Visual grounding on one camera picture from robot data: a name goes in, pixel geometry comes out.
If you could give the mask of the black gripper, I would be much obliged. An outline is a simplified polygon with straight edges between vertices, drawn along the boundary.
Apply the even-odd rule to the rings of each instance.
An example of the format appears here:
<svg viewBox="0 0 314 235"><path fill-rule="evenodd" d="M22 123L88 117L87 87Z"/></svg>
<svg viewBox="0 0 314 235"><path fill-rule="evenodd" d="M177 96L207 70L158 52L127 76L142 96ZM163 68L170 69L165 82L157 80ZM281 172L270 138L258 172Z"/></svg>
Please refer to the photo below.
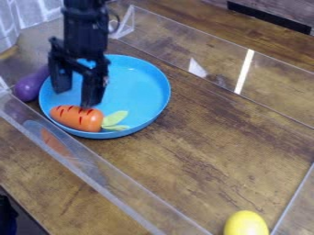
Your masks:
<svg viewBox="0 0 314 235"><path fill-rule="evenodd" d="M50 38L48 67L52 89L60 94L72 87L72 72L83 74L82 107L102 102L108 80L110 12L106 6L63 6L64 37Z"/></svg>

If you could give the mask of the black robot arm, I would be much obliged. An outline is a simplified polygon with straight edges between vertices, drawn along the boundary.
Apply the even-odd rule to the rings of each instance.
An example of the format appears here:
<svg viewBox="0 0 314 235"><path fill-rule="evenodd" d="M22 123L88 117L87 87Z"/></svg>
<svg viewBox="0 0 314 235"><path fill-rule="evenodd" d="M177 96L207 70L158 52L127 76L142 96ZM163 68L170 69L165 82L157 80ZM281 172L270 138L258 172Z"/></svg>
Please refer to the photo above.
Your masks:
<svg viewBox="0 0 314 235"><path fill-rule="evenodd" d="M72 73L83 76L82 107L102 102L107 87L110 60L110 14L107 0L64 0L64 38L50 38L48 66L52 89L60 94L72 88Z"/></svg>

